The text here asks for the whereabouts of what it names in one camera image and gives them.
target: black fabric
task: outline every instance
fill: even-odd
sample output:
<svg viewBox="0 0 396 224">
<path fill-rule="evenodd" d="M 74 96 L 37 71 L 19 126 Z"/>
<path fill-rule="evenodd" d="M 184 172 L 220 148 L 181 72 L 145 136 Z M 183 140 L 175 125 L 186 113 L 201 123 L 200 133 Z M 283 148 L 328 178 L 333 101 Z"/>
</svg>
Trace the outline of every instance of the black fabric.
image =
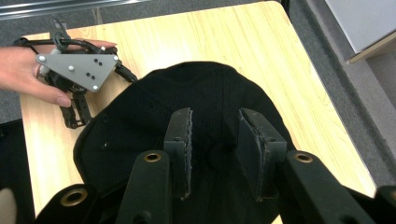
<svg viewBox="0 0 396 224">
<path fill-rule="evenodd" d="M 17 203 L 17 224 L 35 220 L 32 185 L 21 119 L 0 124 L 0 189 L 11 189 Z"/>
<path fill-rule="evenodd" d="M 265 92 L 220 63 L 156 70 L 120 94 L 78 138 L 75 163 L 84 181 L 103 190 L 128 178 L 139 153 L 162 149 L 172 113 L 185 107 L 193 111 L 191 196 L 174 200 L 174 223 L 262 223 L 274 218 L 273 202 L 254 202 L 237 165 L 238 110 L 262 113 L 294 149 L 290 134 Z"/>
</svg>

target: gray metal plate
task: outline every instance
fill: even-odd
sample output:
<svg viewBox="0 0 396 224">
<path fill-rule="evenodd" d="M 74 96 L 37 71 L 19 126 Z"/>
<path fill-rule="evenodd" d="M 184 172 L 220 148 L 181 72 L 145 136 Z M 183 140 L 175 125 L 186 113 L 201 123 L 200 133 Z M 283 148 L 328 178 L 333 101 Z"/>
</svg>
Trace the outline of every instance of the gray metal plate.
<svg viewBox="0 0 396 224">
<path fill-rule="evenodd" d="M 35 59 L 89 91 L 99 91 L 118 61 L 109 54 L 38 54 Z"/>
</svg>

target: human hand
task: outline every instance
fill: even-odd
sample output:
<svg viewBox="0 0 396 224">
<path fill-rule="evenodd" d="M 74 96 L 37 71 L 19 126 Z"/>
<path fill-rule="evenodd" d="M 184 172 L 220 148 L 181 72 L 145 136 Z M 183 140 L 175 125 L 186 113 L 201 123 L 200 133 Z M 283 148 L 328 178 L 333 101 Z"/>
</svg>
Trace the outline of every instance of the human hand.
<svg viewBox="0 0 396 224">
<path fill-rule="evenodd" d="M 111 48 L 114 43 L 100 40 L 88 40 L 97 47 Z M 37 46 L 40 53 L 50 53 L 54 46 Z M 69 107 L 68 95 L 37 79 L 40 64 L 35 61 L 35 53 L 24 47 L 0 48 L 0 90 L 27 93 L 45 102 Z"/>
</svg>

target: black plastic part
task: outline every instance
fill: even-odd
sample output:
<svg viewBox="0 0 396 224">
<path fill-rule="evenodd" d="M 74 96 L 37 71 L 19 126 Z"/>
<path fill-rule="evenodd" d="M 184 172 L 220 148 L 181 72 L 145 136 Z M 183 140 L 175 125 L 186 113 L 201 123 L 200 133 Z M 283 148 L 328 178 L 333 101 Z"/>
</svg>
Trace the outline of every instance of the black plastic part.
<svg viewBox="0 0 396 224">
<path fill-rule="evenodd" d="M 164 151 L 141 153 L 121 202 L 117 224 L 171 223 L 170 161 Z"/>
<path fill-rule="evenodd" d="M 76 129 L 79 127 L 78 121 L 76 120 L 76 112 L 74 111 L 73 106 L 63 107 L 60 106 L 62 115 L 64 116 L 64 125 L 70 129 Z"/>
<path fill-rule="evenodd" d="M 285 224 L 374 223 L 316 156 L 308 152 L 290 151 L 285 159 L 284 172 L 289 190 L 299 204 L 296 208 L 301 209 L 303 217 L 301 221 L 287 214 L 289 211 L 281 212 Z M 285 196 L 286 193 L 280 191 L 280 194 Z"/>
<path fill-rule="evenodd" d="M 59 191 L 41 211 L 35 224 L 97 223 L 99 195 L 89 185 L 77 184 Z"/>
<path fill-rule="evenodd" d="M 99 224 L 113 224 L 120 209 L 122 197 L 124 195 L 128 179 L 112 186 L 110 189 L 102 190 L 100 192 L 100 208 L 102 214 L 99 219 Z"/>
<path fill-rule="evenodd" d="M 73 87 L 73 82 L 69 79 L 61 77 L 59 74 L 49 71 L 45 77 L 46 81 L 53 87 L 61 91 L 69 91 Z"/>
<path fill-rule="evenodd" d="M 126 68 L 124 65 L 117 66 L 115 72 L 119 74 L 121 77 L 123 77 L 125 80 L 127 80 L 128 82 L 137 81 L 137 77 L 131 72 L 131 70 Z"/>
<path fill-rule="evenodd" d="M 285 158 L 287 142 L 262 114 L 242 108 L 239 118 L 236 156 L 253 197 L 257 202 L 275 198 L 275 168 Z"/>
<path fill-rule="evenodd" d="M 87 105 L 87 100 L 85 99 L 85 92 L 73 93 L 73 100 L 75 102 L 76 110 L 79 116 L 78 127 L 88 124 L 88 122 L 90 122 L 92 117 L 91 117 L 90 109 L 88 108 Z"/>
<path fill-rule="evenodd" d="M 180 109 L 172 114 L 163 140 L 172 167 L 172 196 L 187 198 L 191 193 L 192 111 Z"/>
<path fill-rule="evenodd" d="M 382 186 L 370 198 L 353 189 L 347 189 L 356 202 L 376 223 L 391 224 L 396 220 L 396 187 Z"/>
</svg>

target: light wood tabletop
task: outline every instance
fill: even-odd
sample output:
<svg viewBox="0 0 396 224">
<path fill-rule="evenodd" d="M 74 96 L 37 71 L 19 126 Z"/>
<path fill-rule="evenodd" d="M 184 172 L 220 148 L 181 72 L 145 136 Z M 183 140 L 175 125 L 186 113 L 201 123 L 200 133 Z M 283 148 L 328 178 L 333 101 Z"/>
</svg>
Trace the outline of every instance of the light wood tabletop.
<svg viewBox="0 0 396 224">
<path fill-rule="evenodd" d="M 123 21 L 68 33 L 74 38 L 118 43 L 120 59 L 139 78 L 187 61 L 234 67 L 274 101 L 297 148 L 318 156 L 343 185 L 374 195 L 373 179 L 279 3 Z M 99 92 L 87 95 L 92 114 L 127 86 L 122 77 L 111 75 Z M 29 95 L 21 95 L 21 110 L 38 214 L 59 190 L 82 182 L 73 162 L 73 146 L 82 128 L 67 129 L 58 106 Z"/>
</svg>

